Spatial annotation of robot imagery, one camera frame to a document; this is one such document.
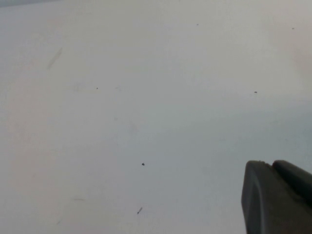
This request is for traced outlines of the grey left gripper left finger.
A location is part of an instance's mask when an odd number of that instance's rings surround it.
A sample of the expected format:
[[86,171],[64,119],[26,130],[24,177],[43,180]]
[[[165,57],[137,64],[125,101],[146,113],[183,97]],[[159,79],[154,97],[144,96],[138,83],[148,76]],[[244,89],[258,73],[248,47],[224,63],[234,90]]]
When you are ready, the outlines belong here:
[[312,208],[263,161],[246,163],[241,205],[248,234],[312,232]]

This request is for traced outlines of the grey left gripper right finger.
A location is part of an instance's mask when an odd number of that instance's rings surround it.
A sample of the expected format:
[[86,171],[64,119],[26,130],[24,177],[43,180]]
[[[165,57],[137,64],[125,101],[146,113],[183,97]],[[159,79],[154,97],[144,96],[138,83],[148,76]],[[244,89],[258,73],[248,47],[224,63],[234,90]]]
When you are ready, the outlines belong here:
[[312,207],[312,175],[285,160],[276,160],[273,168],[292,190]]

